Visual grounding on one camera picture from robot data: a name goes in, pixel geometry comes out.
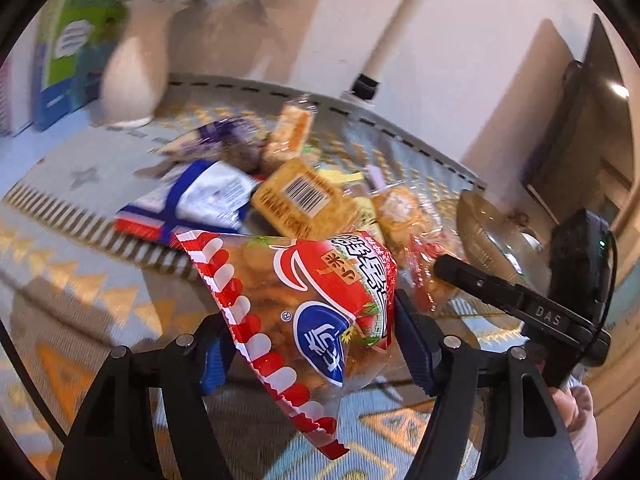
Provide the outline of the person's right hand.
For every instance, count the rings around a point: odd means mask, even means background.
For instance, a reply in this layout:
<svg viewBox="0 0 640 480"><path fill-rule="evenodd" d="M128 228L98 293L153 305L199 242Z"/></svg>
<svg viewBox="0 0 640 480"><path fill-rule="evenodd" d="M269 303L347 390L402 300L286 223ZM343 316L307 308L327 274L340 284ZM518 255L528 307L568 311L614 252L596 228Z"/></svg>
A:
<svg viewBox="0 0 640 480"><path fill-rule="evenodd" d="M594 425L593 398L587 386L550 388L549 393L569 432L582 431Z"/></svg>

